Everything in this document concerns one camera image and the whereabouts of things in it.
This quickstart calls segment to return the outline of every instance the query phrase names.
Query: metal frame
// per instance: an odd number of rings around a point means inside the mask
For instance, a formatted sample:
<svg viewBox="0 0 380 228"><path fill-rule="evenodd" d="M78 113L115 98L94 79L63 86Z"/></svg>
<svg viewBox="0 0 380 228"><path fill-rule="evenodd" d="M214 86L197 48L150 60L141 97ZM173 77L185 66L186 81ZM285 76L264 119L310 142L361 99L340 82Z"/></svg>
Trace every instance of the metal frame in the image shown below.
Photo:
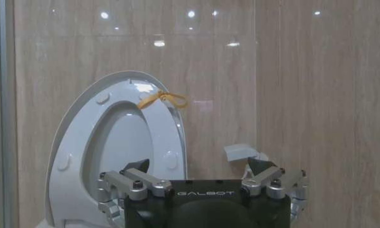
<svg viewBox="0 0 380 228"><path fill-rule="evenodd" d="M3 227L18 228L13 0L0 0L0 78Z"/></svg>

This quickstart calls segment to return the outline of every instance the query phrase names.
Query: white toilet lid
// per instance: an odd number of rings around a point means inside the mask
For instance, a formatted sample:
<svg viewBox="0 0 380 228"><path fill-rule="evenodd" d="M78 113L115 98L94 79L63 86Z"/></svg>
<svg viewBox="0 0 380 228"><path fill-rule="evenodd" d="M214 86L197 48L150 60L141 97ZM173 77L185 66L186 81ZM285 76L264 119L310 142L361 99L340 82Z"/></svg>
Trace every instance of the white toilet lid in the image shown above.
<svg viewBox="0 0 380 228"><path fill-rule="evenodd" d="M97 209L95 180L129 162L150 160L157 178L186 177L185 138L180 113L161 100L138 109L142 98L165 90L150 75L125 71L97 81L62 118L50 152L46 178L46 220L106 226Z"/></svg>

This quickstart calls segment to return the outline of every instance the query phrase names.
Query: metal bracket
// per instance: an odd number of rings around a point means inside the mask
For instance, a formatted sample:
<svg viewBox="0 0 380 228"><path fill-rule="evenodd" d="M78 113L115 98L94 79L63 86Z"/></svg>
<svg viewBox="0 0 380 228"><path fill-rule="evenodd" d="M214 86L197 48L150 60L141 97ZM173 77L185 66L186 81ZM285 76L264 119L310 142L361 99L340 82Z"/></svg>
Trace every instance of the metal bracket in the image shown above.
<svg viewBox="0 0 380 228"><path fill-rule="evenodd" d="M169 195L169 192L172 190L170 181L158 179L133 168L125 170L122 174L133 180L142 181L146 187L149 188L153 196L166 197Z"/></svg>
<svg viewBox="0 0 380 228"><path fill-rule="evenodd" d="M290 198L290 221L297 219L300 212L306 206L308 200L308 177L305 171L285 173L278 179L265 185L265 193L273 199Z"/></svg>
<svg viewBox="0 0 380 228"><path fill-rule="evenodd" d="M269 183L273 179L281 176L281 169L276 166L269 167L256 176L248 179L241 180L241 187L246 190L250 197L258 196L261 188Z"/></svg>

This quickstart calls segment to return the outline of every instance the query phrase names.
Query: toilet lid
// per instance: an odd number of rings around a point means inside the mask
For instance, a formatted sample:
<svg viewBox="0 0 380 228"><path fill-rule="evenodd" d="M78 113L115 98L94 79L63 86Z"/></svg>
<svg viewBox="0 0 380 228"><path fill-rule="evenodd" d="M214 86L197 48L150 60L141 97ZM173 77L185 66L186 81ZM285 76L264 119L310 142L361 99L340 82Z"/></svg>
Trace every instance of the toilet lid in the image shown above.
<svg viewBox="0 0 380 228"><path fill-rule="evenodd" d="M106 224L95 202L99 172L149 159L150 175L186 177L178 111L161 100L141 110L135 106L158 90L166 88L154 77L123 71L98 80L74 101L51 144L45 198L50 225L59 227L59 220Z"/></svg>

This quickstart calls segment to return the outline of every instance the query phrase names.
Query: screw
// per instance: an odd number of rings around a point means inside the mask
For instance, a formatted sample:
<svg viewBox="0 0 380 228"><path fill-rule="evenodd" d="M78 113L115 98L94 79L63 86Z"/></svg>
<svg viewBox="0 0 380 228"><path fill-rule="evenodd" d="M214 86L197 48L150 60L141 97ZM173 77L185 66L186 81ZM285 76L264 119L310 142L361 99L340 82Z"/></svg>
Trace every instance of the screw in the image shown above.
<svg viewBox="0 0 380 228"><path fill-rule="evenodd" d="M141 189L143 187L143 183L139 180L135 180L131 184L133 189Z"/></svg>
<svg viewBox="0 0 380 228"><path fill-rule="evenodd" d="M272 185L273 187L280 188L280 187L281 187L281 181L280 181L278 179L273 179L272 182L270 182L270 185Z"/></svg>

